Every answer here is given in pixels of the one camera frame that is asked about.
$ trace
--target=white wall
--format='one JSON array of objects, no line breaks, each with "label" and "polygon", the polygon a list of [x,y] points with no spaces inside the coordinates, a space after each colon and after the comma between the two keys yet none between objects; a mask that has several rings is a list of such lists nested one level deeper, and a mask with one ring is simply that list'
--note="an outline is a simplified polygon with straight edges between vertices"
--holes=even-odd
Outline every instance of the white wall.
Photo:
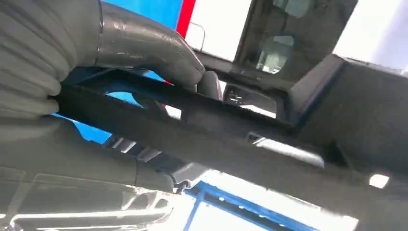
[{"label": "white wall", "polygon": [[[191,22],[205,30],[203,51],[233,61],[251,0],[197,0]],[[186,41],[200,49],[203,41],[201,28],[190,24]]]},{"label": "white wall", "polygon": [[390,31],[396,23],[396,15],[403,2],[404,0],[359,0],[333,53],[394,68],[392,62],[386,62],[386,57],[392,55],[387,44],[393,43],[390,40],[392,37],[387,34],[393,32],[393,37],[399,37],[403,31],[407,31],[407,25],[405,28],[399,25],[400,28]]}]

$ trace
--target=red stripe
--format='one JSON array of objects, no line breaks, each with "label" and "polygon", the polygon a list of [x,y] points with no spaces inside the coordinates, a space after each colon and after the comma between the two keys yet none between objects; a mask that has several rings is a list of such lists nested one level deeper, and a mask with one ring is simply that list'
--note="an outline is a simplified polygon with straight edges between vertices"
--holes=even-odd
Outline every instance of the red stripe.
[{"label": "red stripe", "polygon": [[195,0],[184,0],[181,6],[180,17],[178,17],[177,31],[186,37],[187,29],[189,28],[192,11],[194,9]]}]

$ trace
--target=blue frame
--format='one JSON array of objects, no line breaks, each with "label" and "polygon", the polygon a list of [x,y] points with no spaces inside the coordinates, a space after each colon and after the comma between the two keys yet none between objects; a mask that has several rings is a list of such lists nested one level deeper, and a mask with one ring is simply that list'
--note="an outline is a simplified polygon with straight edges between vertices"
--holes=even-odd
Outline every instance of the blue frame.
[{"label": "blue frame", "polygon": [[264,228],[266,230],[274,231],[274,229],[272,229],[271,227],[265,226],[265,224],[263,224],[263,223],[259,223],[259,222],[255,221],[255,220],[253,220],[253,219],[251,219],[249,217],[243,216],[242,214],[238,214],[238,213],[235,213],[233,211],[227,210],[227,209],[225,209],[224,206],[221,206],[219,203],[214,203],[213,201],[206,200],[205,199],[206,194],[211,195],[211,196],[216,197],[216,198],[222,197],[229,204],[233,204],[236,207],[243,206],[245,210],[247,210],[247,211],[249,211],[249,212],[251,212],[253,214],[256,214],[258,216],[262,216],[262,217],[264,217],[264,218],[266,218],[266,219],[268,219],[268,220],[270,220],[270,221],[272,221],[274,223],[283,225],[283,226],[285,226],[285,227],[287,227],[287,228],[289,228],[291,230],[294,230],[294,231],[315,231],[316,230],[316,229],[314,229],[314,228],[312,228],[310,226],[307,226],[307,225],[305,225],[305,224],[303,224],[303,223],[301,223],[301,222],[299,222],[297,220],[294,220],[292,218],[284,216],[284,215],[282,215],[280,213],[271,211],[271,210],[269,210],[269,209],[267,209],[265,207],[262,207],[260,205],[257,205],[255,203],[253,203],[253,202],[250,202],[250,201],[247,201],[247,200],[245,200],[243,198],[235,196],[235,195],[233,195],[233,194],[231,194],[229,192],[221,190],[221,189],[219,189],[219,188],[217,188],[215,186],[212,186],[212,185],[210,185],[208,183],[205,183],[203,181],[199,182],[193,189],[185,190],[185,193],[187,195],[195,197],[196,201],[194,203],[194,207],[193,207],[193,209],[192,209],[192,211],[190,213],[190,216],[187,219],[187,223],[186,223],[186,225],[184,227],[184,231],[189,230],[189,228],[191,226],[191,222],[192,222],[192,220],[193,220],[193,218],[195,216],[195,213],[197,212],[197,209],[198,209],[201,202],[205,202],[205,203],[207,203],[209,205],[212,205],[212,206],[217,207],[217,208],[219,208],[221,210],[224,210],[224,211],[226,211],[228,213],[231,213],[231,214],[233,214],[233,215],[235,215],[237,217],[240,217],[240,218],[242,218],[244,220],[247,220],[247,221],[249,221],[249,222],[251,222],[251,223],[253,223],[253,224],[257,225],[257,226],[260,226],[260,227],[262,227],[262,228]]}]

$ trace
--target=black bar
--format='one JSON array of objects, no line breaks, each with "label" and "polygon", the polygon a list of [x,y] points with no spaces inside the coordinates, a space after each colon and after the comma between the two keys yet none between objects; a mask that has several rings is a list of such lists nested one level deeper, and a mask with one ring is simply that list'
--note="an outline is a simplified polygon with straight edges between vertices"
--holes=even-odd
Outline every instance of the black bar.
[{"label": "black bar", "polygon": [[100,94],[116,91],[137,92],[144,97],[173,106],[183,112],[198,115],[196,120],[200,123],[195,124],[201,128],[241,138],[247,137],[248,133],[256,133],[319,154],[323,158],[326,156],[323,149],[292,138],[293,130],[289,124],[129,71],[112,70],[97,78],[82,82],[81,86]]},{"label": "black bar", "polygon": [[[380,210],[384,201],[395,204],[392,197],[384,197],[386,190],[369,186],[366,175],[330,164],[314,167],[78,86],[63,86],[54,98],[65,117],[340,214],[360,219],[367,210]],[[397,203],[408,208],[407,202]]]}]

